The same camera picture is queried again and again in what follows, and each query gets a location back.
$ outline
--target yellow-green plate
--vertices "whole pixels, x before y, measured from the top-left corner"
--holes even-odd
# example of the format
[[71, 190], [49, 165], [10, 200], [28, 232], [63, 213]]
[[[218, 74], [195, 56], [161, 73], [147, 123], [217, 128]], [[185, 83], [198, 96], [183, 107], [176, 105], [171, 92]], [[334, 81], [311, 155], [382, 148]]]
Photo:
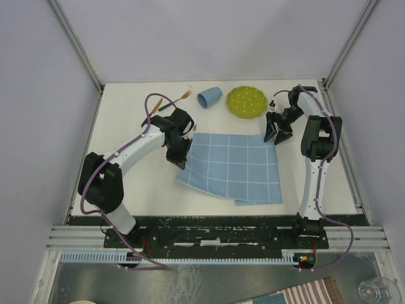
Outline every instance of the yellow-green plate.
[[255, 87], [236, 87], [227, 98], [229, 110], [240, 118], [260, 116], [267, 109], [265, 94]]

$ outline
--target gray wall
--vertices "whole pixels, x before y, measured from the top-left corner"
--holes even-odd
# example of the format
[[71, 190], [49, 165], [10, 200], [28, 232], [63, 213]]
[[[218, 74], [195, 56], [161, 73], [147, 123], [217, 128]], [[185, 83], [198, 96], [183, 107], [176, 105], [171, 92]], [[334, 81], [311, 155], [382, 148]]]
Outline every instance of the gray wall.
[[97, 92], [44, 0], [0, 2], [0, 297], [27, 303]]
[[371, 207], [405, 279], [405, 1], [379, 4], [332, 94]]
[[366, 0], [60, 0], [102, 82], [320, 78]]

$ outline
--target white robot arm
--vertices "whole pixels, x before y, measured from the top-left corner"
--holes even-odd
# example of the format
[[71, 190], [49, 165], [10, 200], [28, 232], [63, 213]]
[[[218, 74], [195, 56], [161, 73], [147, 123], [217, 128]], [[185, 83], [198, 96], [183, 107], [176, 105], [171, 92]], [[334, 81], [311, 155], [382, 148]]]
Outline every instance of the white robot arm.
[[275, 112], [275, 104], [273, 101], [271, 102], [272, 111], [266, 114], [265, 142], [276, 134], [275, 144], [287, 140], [292, 137], [291, 124], [302, 115], [308, 119], [301, 141], [301, 154], [305, 156], [306, 164], [305, 187], [297, 216], [301, 226], [300, 231], [303, 234], [316, 235], [323, 228], [315, 200], [318, 198], [318, 206], [321, 210], [325, 177], [330, 161], [337, 154], [336, 148], [333, 154], [323, 161], [333, 151], [334, 142], [332, 128], [325, 115], [328, 115], [333, 122], [338, 146], [342, 119], [334, 117], [324, 110], [322, 105], [318, 104], [306, 91], [314, 97], [318, 97], [318, 91], [314, 87], [294, 87], [288, 94], [290, 107], [284, 109], [282, 113]]
[[84, 188], [93, 172], [100, 164], [113, 154], [117, 154], [92, 181], [85, 199], [98, 207], [108, 220], [123, 234], [128, 234], [135, 226], [136, 221], [129, 214], [122, 203], [123, 177], [143, 157], [155, 149], [166, 146], [168, 148], [166, 159], [181, 169], [185, 168], [186, 156], [190, 149], [194, 122], [186, 111], [177, 108], [169, 117], [155, 115], [151, 118], [151, 126], [144, 134], [146, 126], [143, 124], [142, 137], [121, 151], [127, 143], [134, 140], [134, 136], [124, 142], [120, 147], [97, 155], [88, 154], [84, 160], [82, 174], [78, 185], [78, 193], [83, 194]]

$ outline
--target metal floor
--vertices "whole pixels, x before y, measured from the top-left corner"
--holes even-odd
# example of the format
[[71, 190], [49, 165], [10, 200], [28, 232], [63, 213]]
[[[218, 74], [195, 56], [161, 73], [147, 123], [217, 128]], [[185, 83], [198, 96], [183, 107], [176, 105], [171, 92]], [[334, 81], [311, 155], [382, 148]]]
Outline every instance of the metal floor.
[[[340, 254], [317, 253], [317, 266]], [[49, 304], [231, 304], [332, 277], [346, 303], [364, 303], [361, 281], [379, 276], [372, 253], [351, 253], [339, 266], [315, 273], [274, 265], [172, 265], [164, 271], [124, 271], [115, 265], [59, 263]]]

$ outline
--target blue checkered cloth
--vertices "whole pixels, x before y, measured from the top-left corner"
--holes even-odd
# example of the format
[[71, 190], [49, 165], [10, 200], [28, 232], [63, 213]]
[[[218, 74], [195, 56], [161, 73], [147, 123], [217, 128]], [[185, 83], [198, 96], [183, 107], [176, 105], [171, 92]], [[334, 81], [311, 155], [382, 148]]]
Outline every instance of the blue checkered cloth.
[[283, 293], [278, 294], [265, 294], [263, 296], [257, 296], [250, 300], [237, 302], [235, 304], [287, 304]]
[[177, 180], [236, 205], [282, 203], [274, 143], [261, 135], [194, 133]]

